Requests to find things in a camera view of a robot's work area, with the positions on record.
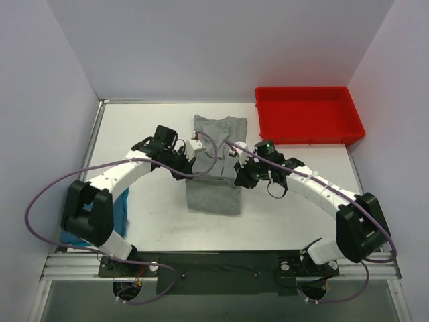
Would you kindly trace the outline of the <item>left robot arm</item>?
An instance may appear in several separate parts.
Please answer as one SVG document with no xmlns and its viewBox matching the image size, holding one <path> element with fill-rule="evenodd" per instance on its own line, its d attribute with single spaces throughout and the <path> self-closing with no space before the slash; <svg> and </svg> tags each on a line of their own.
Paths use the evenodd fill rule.
<svg viewBox="0 0 429 322">
<path fill-rule="evenodd" d="M 116 257 L 114 269 L 122 276 L 134 274 L 138 260 L 131 255 L 133 246 L 114 230 L 114 202 L 135 181 L 161 164 L 171 169 L 176 180 L 191 175 L 196 153 L 204 145 L 191 138 L 175 150 L 177 140 L 176 131 L 159 125 L 153 136 L 131 147 L 123 163 L 86 182 L 76 180 L 68 187 L 62 230 Z"/>
</svg>

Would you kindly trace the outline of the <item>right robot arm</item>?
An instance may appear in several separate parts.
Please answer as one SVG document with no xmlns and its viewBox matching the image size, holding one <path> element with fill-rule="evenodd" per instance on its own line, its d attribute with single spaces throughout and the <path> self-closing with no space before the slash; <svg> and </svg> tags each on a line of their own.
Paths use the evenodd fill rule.
<svg viewBox="0 0 429 322">
<path fill-rule="evenodd" d="M 371 193 L 358 194 L 339 187 L 311 170 L 296 158 L 285 158 L 271 140 L 264 140 L 248 150 L 244 142 L 227 142 L 234 165 L 235 185 L 253 189 L 261 181 L 280 185 L 284 192 L 293 192 L 328 213 L 336 223 L 336 236 L 320 238 L 301 251 L 300 269 L 315 274 L 322 267 L 339 259 L 359 263 L 384 244 L 391 246 L 396 257 L 388 225 L 381 205 Z"/>
</svg>

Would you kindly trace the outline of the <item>grey t shirt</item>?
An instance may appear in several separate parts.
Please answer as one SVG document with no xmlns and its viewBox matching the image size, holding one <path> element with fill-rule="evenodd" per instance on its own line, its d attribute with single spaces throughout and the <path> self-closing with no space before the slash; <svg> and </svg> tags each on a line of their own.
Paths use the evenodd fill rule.
<svg viewBox="0 0 429 322">
<path fill-rule="evenodd" d="M 241 188 L 235 186 L 235 159 L 229 155 L 225 140 L 244 142 L 247 120 L 230 116 L 207 119 L 195 115 L 193 124 L 195 131 L 204 133 L 200 141 L 206 150 L 197 154 L 192 170 L 204 172 L 209 166 L 213 168 L 204 176 L 186 181 L 187 208 L 199 213 L 240 215 Z"/>
</svg>

